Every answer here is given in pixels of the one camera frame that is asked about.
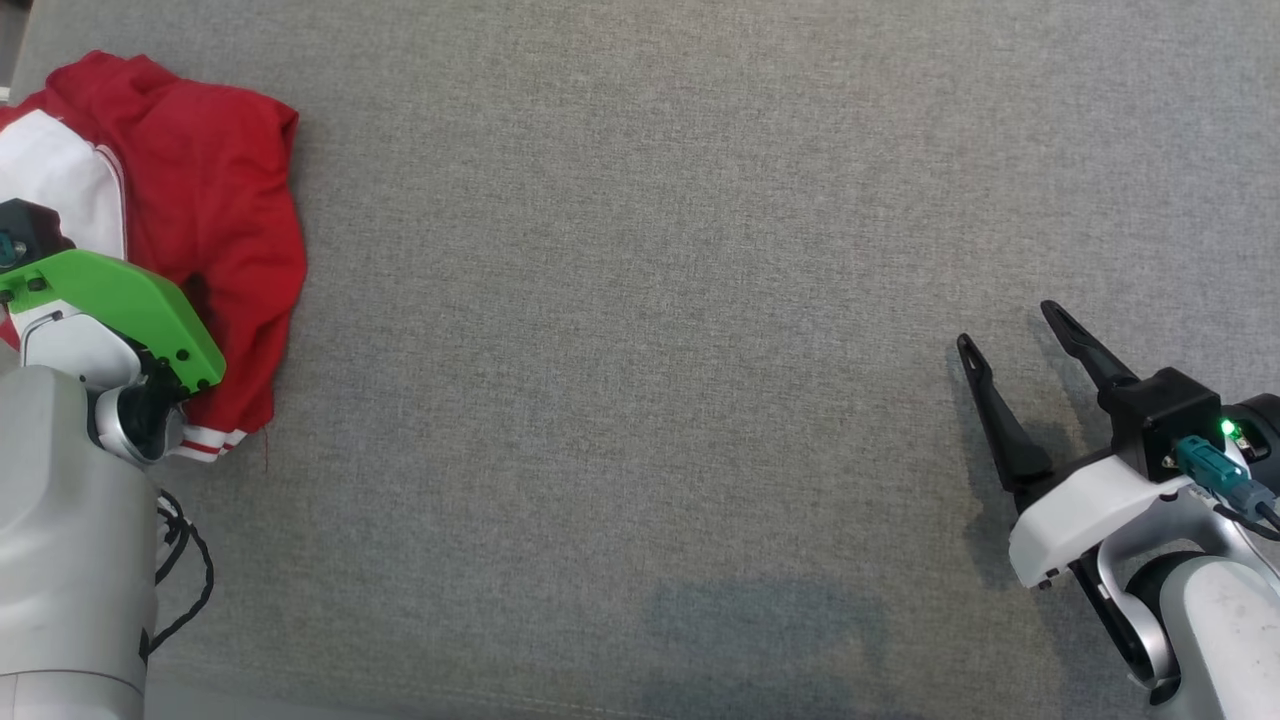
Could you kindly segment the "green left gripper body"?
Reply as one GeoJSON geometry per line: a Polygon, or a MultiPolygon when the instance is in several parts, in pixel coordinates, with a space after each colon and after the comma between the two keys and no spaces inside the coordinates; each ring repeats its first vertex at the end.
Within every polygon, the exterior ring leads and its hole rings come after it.
{"type": "Polygon", "coordinates": [[[63,301],[166,359],[191,395],[221,383],[227,361],[186,293],[169,279],[87,250],[65,250],[4,270],[18,313],[63,301]]]}

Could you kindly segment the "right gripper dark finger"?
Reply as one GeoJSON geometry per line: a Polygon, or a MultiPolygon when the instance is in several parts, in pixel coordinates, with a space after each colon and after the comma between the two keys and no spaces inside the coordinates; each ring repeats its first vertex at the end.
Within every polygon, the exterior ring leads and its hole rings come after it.
{"type": "Polygon", "coordinates": [[[1053,474],[1047,451],[1030,438],[995,384],[995,373],[969,334],[957,355],[1004,491],[1029,495],[1053,474]]]}
{"type": "Polygon", "coordinates": [[[1101,395],[1139,382],[1132,369],[1061,304],[1044,300],[1039,304],[1039,309],[1062,350],[1082,364],[1101,395]]]}

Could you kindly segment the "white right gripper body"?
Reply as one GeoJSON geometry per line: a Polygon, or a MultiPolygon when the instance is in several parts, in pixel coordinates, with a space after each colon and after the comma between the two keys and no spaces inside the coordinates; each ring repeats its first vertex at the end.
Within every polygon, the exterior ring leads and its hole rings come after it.
{"type": "Polygon", "coordinates": [[[1009,560],[1021,585],[1032,588],[1066,570],[1094,547],[1098,583],[1116,591],[1116,568],[1176,541],[1193,541],[1188,509],[1196,497],[1181,492],[1190,479],[1152,483],[1112,456],[1092,462],[1037,500],[1016,520],[1009,537],[1009,560]]]}

